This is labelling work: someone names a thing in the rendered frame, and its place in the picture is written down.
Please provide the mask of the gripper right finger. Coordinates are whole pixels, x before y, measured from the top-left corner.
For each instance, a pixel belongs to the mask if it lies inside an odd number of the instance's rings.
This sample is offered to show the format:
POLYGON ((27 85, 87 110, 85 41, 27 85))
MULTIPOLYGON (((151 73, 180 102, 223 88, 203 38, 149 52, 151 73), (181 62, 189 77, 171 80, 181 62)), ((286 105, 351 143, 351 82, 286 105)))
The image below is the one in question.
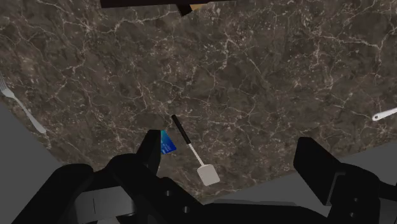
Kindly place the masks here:
POLYGON ((311 137, 299 137, 293 167, 325 206, 334 224, 379 224, 381 199, 397 202, 397 184, 340 162, 311 137))

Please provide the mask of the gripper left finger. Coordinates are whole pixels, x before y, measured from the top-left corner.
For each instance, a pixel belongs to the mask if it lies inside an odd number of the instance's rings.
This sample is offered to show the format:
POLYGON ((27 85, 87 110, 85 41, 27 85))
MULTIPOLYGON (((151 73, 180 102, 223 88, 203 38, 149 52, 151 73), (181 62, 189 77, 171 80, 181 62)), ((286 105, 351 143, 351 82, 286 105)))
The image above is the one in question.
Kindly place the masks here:
POLYGON ((159 178, 160 131, 147 131, 137 153, 113 157, 95 172, 87 164, 56 169, 11 224, 97 224, 78 221, 83 193, 121 187, 135 209, 120 224, 200 224, 204 206, 170 178, 159 178))

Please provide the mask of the blue card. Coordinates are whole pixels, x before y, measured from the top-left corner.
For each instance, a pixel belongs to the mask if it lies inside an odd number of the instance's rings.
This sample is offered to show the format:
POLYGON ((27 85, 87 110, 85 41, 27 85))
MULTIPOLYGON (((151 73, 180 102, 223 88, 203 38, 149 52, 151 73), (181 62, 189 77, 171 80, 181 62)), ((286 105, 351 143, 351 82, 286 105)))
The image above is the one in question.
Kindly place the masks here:
POLYGON ((160 142, 161 152, 163 154, 168 154, 172 151, 176 150, 176 146, 172 142, 169 135, 166 133, 165 130, 161 130, 161 142, 160 142))

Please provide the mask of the silver fork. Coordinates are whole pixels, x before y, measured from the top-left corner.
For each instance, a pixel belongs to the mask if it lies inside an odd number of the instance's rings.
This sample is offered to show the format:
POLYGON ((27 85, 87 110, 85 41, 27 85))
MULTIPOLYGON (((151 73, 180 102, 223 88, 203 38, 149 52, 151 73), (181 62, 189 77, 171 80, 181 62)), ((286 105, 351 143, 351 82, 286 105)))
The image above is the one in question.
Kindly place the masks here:
POLYGON ((0 72, 0 92, 10 99, 15 100, 15 102, 22 108, 27 118, 31 121, 34 128, 42 133, 46 133, 46 129, 32 116, 31 112, 24 106, 24 104, 15 96, 13 91, 7 86, 3 74, 0 72))

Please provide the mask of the black-handled silver spatula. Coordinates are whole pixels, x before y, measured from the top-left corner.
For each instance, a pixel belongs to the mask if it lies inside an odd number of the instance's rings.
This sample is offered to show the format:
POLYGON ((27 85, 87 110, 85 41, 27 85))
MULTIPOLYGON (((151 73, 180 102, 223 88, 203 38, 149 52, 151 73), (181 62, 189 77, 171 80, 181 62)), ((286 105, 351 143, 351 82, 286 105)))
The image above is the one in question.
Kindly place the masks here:
POLYGON ((176 115, 171 116, 173 122, 175 123, 178 131, 182 135, 183 139, 185 140, 186 144, 188 145, 189 149, 191 149, 192 153, 194 154, 195 158, 198 160, 200 167, 197 168, 197 173, 204 184, 204 186, 210 186, 215 183, 220 182, 219 175, 212 164, 205 164, 202 159, 200 158, 199 154, 196 152, 195 148, 192 145, 187 133, 185 132, 181 122, 179 121, 176 115))

